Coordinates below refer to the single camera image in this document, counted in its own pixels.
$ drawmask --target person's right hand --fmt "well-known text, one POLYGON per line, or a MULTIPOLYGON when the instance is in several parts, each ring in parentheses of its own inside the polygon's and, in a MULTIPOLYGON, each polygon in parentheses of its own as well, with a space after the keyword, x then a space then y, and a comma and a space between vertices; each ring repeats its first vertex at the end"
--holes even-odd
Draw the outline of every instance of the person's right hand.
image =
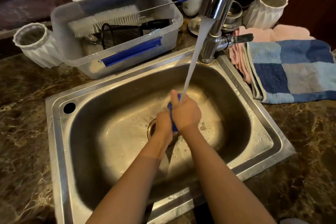
POLYGON ((176 90, 171 91, 170 101, 173 106, 173 121, 180 133, 182 133, 182 131, 188 127, 198 128, 202 113, 196 101, 192 100, 186 94, 180 103, 176 90))

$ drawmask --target forearm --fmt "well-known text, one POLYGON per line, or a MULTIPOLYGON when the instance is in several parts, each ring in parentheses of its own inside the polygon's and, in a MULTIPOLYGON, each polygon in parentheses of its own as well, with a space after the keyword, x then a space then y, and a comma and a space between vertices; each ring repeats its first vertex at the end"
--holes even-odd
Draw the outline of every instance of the forearm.
POLYGON ((260 201, 227 167, 197 128, 183 131, 215 223, 275 223, 260 201))
POLYGON ((94 210, 87 224, 141 223, 152 182, 167 148, 160 136, 154 134, 146 143, 94 210))

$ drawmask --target container handle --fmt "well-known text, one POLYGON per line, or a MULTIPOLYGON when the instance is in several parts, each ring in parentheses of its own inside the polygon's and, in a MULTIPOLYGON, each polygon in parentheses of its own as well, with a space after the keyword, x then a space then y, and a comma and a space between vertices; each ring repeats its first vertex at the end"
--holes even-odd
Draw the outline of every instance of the container handle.
POLYGON ((146 42, 143 42, 141 44, 138 44, 132 48, 129 48, 127 50, 123 50, 121 52, 118 52, 116 54, 113 54, 109 57, 103 58, 101 61, 104 63, 106 67, 109 67, 111 65, 117 64, 121 61, 124 61, 130 57, 141 55, 142 53, 149 51, 151 49, 157 48, 158 46, 161 46, 161 37, 148 40, 146 42))

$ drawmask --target countertop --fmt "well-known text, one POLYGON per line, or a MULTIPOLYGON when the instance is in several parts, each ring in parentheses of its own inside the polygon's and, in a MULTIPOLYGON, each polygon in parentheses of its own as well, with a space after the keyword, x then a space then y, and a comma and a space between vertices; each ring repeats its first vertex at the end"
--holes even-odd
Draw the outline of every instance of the countertop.
MULTIPOLYGON (((173 51, 195 44, 179 30, 173 51)), ((0 60, 0 220, 55 223, 45 99, 89 82, 76 68, 41 68, 23 54, 0 60)), ((278 221, 336 223, 336 101, 264 105, 297 154, 245 184, 278 221)), ((196 223, 200 208, 170 224, 196 223)))

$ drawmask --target sink drain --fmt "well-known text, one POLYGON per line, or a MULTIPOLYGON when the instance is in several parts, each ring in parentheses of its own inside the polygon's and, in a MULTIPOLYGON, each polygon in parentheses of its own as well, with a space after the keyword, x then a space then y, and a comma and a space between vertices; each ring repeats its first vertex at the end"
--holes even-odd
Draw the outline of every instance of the sink drain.
MULTIPOLYGON (((148 127, 147 127, 147 138, 148 140, 152 138, 154 132, 155 132, 155 128, 156 128, 156 123, 155 123, 156 119, 152 120, 148 127)), ((177 142, 177 140, 179 139, 179 135, 180 134, 177 134, 175 136, 173 136, 173 140, 170 142, 170 144, 168 145, 169 146, 172 146, 172 145, 175 145, 175 143, 177 142)))

